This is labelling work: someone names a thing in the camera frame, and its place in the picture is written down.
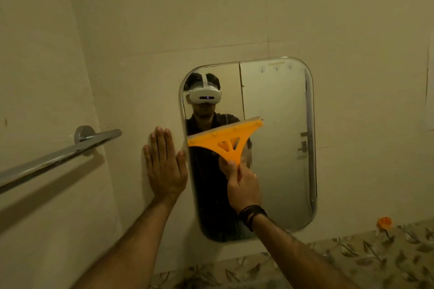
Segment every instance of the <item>floral tile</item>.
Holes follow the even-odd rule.
[[[434,219],[308,244],[362,288],[433,288]],[[267,253],[154,275],[151,289],[291,288]]]

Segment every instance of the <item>chrome rod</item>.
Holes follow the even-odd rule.
[[[60,166],[79,155],[90,152],[94,148],[112,139],[118,138],[120,135],[122,135],[120,129],[95,133],[90,126],[80,126],[74,134],[74,145],[0,172],[0,194]]]

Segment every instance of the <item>neck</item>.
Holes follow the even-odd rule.
[[[214,114],[209,118],[200,118],[196,115],[194,115],[194,118],[198,123],[199,129],[204,132],[205,130],[211,129],[211,124],[213,122]]]

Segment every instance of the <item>vr headset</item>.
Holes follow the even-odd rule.
[[[217,104],[221,99],[221,91],[208,84],[207,75],[202,73],[202,83],[187,91],[187,96],[193,104]]]

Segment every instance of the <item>orange squeegee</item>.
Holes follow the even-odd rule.
[[[248,138],[263,125],[261,117],[231,123],[203,133],[187,136],[188,146],[200,146],[212,150],[227,161],[233,160],[238,166]]]

